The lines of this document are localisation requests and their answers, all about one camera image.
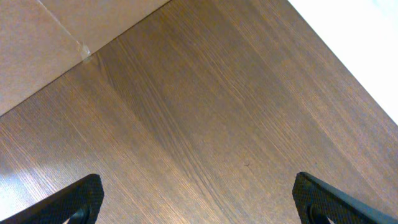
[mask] beige tile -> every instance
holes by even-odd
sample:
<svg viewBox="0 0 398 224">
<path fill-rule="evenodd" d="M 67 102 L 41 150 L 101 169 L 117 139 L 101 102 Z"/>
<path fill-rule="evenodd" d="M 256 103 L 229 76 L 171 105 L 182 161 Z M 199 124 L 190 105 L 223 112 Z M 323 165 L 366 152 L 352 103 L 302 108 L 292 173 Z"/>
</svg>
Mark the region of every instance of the beige tile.
<svg viewBox="0 0 398 224">
<path fill-rule="evenodd" d="M 0 1 L 0 115 L 80 60 L 76 41 L 37 1 Z"/>
<path fill-rule="evenodd" d="M 42 0 L 42 3 L 93 53 L 167 1 Z"/>
</svg>

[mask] dark brown plank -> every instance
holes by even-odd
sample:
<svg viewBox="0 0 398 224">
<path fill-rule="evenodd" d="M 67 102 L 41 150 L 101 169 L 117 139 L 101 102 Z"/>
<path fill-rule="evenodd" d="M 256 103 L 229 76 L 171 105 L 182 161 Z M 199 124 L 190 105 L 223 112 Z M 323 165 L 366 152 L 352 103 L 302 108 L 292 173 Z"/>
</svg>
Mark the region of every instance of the dark brown plank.
<svg viewBox="0 0 398 224">
<path fill-rule="evenodd" d="M 0 135 L 0 218 L 93 172 L 98 223 L 299 223 L 303 170 L 398 216 L 398 127 L 287 1 L 173 0 Z"/>
</svg>

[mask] wood grain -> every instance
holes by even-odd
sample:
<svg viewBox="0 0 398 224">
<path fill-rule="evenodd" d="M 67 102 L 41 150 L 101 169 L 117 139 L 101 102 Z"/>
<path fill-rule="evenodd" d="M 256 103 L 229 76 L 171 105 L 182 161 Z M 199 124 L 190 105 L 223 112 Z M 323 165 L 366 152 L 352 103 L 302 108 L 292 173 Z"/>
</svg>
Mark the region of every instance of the wood grain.
<svg viewBox="0 0 398 224">
<path fill-rule="evenodd" d="M 97 173 L 98 223 L 300 223 L 300 171 L 398 217 L 398 127 L 287 1 L 173 0 L 0 135 L 0 218 Z"/>
</svg>

